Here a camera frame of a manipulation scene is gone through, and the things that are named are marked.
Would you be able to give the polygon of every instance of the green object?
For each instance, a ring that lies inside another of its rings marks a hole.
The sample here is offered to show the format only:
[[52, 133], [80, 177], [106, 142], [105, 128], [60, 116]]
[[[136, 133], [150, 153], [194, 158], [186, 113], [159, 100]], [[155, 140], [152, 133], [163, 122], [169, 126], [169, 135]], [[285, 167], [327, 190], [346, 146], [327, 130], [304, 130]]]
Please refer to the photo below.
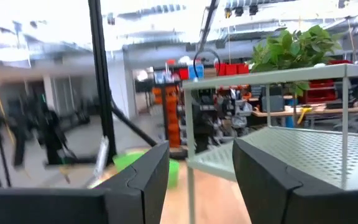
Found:
[[[330, 35], [319, 25], [308, 31], [281, 31], [279, 37], [268, 37], [266, 44], [254, 47], [251, 72], [270, 72], [276, 70], [312, 67], [318, 63], [331, 60], [326, 54], [334, 54], [335, 49], [341, 49], [337, 40], [339, 35]], [[303, 96], [303, 91], [309, 89], [308, 82], [295, 82], [290, 85], [290, 92]]]
[[[144, 152], [135, 152], [126, 155], [116, 156], [113, 161], [118, 172], [134, 163], [138, 158], [143, 156]], [[178, 185], [179, 162], [172, 159], [169, 160], [168, 189]]]

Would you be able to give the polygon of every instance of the potted plant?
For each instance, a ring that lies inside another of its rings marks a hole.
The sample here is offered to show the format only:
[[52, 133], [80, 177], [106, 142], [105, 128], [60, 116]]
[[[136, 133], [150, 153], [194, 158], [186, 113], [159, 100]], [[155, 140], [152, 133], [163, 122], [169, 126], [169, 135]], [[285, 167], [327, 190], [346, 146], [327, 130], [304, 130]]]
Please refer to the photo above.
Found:
[[[331, 58], [328, 52], [334, 54], [334, 50], [340, 49], [337, 42], [341, 35], [330, 35], [319, 25], [313, 26], [308, 31], [281, 31], [278, 37], [268, 37], [266, 44], [261, 43], [254, 47], [252, 60], [254, 65], [251, 72], [269, 72], [292, 68], [313, 67], [319, 63], [328, 63]], [[293, 95], [294, 123], [296, 121], [295, 99], [303, 96], [303, 92], [309, 89], [308, 82], [295, 82], [289, 85]]]

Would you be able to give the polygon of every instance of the perforated shelf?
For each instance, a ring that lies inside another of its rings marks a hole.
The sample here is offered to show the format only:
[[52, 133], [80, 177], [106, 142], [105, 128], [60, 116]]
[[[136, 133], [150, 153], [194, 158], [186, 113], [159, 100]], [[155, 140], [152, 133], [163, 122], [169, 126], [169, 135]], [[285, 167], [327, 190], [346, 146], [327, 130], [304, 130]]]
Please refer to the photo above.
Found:
[[[242, 137], [249, 144], [307, 174], [341, 187], [342, 133], [306, 129], [263, 128]], [[347, 184], [358, 189], [358, 134], [349, 134]], [[232, 142], [188, 160], [194, 169], [236, 181]]]

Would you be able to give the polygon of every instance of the wooden floor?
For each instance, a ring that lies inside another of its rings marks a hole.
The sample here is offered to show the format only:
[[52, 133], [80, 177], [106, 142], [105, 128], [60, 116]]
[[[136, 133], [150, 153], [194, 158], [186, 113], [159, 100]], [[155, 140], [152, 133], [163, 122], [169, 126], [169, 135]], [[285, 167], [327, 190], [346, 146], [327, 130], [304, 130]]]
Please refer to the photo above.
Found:
[[[116, 171], [109, 169], [101, 181]], [[195, 170], [196, 224], [249, 224], [237, 183]], [[189, 224], [186, 164], [181, 162], [178, 186], [167, 190], [161, 224]]]

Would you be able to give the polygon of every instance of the shelving unit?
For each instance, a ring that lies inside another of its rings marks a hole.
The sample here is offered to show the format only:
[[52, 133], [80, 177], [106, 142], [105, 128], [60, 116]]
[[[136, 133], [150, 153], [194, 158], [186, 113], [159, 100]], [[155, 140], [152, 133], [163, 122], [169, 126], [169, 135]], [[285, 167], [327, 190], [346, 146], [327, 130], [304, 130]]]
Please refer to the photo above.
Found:
[[186, 131], [188, 145], [188, 193], [190, 223], [195, 223], [195, 189], [193, 169], [236, 181], [232, 164], [232, 144], [195, 155], [193, 135], [192, 90], [214, 88], [221, 85], [269, 84], [342, 78], [343, 119], [342, 133], [288, 129], [271, 126], [270, 93], [267, 89], [267, 124], [241, 139], [309, 175], [345, 190], [358, 189], [358, 134], [348, 134], [348, 83], [349, 77], [358, 76], [358, 65], [330, 65], [319, 68], [300, 68], [275, 72], [219, 77], [197, 82], [183, 82], [185, 91]]

